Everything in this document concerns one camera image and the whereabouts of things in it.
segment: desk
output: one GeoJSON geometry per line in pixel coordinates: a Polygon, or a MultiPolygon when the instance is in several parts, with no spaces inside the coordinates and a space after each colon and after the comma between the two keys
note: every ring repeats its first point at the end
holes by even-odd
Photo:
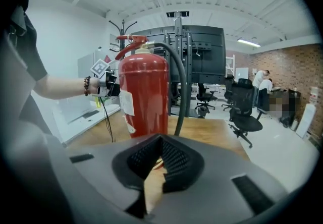
{"type": "MultiPolygon", "coordinates": [[[[130,139],[130,135],[121,111],[109,117],[114,139],[117,142],[130,139]]],[[[168,133],[174,134],[177,117],[169,117],[168,133]]],[[[245,160],[250,160],[240,142],[234,135],[230,135],[229,127],[224,120],[185,118],[180,136],[199,142],[204,142],[221,148],[229,149],[245,160]]],[[[111,142],[106,130],[105,122],[102,121],[90,130],[75,139],[69,149],[77,149],[88,145],[103,145],[111,142]]],[[[145,180],[145,199],[147,211],[150,212],[162,197],[162,185],[165,182],[164,168],[151,171],[145,180]]]]}

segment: red fire extinguisher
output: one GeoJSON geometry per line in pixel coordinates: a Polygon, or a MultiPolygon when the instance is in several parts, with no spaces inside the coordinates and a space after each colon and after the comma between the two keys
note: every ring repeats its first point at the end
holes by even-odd
{"type": "MultiPolygon", "coordinates": [[[[169,67],[167,61],[161,56],[150,53],[148,45],[145,45],[148,42],[146,36],[119,36],[117,39],[129,39],[133,42],[120,51],[116,60],[136,49],[135,54],[122,59],[119,64],[120,101],[131,138],[155,133],[168,134],[169,67]]],[[[180,115],[179,118],[184,117],[186,96],[183,95],[183,97],[184,101],[182,99],[181,104],[184,103],[184,105],[180,110],[182,116],[180,115]]]]}

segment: white wall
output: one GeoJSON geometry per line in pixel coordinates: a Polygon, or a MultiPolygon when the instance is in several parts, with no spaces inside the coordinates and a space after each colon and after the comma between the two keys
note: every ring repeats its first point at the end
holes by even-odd
{"type": "MultiPolygon", "coordinates": [[[[118,35],[107,19],[59,0],[30,0],[27,15],[37,30],[40,58],[47,72],[57,77],[77,78],[77,59],[99,46],[109,51],[110,34],[118,35]]],[[[32,96],[49,129],[60,139],[52,115],[56,102],[34,92],[32,96]]]]}

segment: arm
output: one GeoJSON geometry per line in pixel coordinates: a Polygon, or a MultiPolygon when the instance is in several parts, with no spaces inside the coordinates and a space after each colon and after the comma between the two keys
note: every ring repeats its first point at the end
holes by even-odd
{"type": "MultiPolygon", "coordinates": [[[[97,78],[91,78],[89,91],[96,93],[99,86],[97,78]]],[[[36,82],[34,91],[45,98],[63,99],[73,96],[84,95],[84,79],[64,79],[46,75],[36,82]]]]}

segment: fire extinguisher label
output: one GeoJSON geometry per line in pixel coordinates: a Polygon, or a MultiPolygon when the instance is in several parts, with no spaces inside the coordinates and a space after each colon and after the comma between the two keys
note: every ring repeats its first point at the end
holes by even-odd
{"type": "Polygon", "coordinates": [[[120,104],[125,114],[135,116],[132,93],[127,90],[120,89],[120,104]]]}

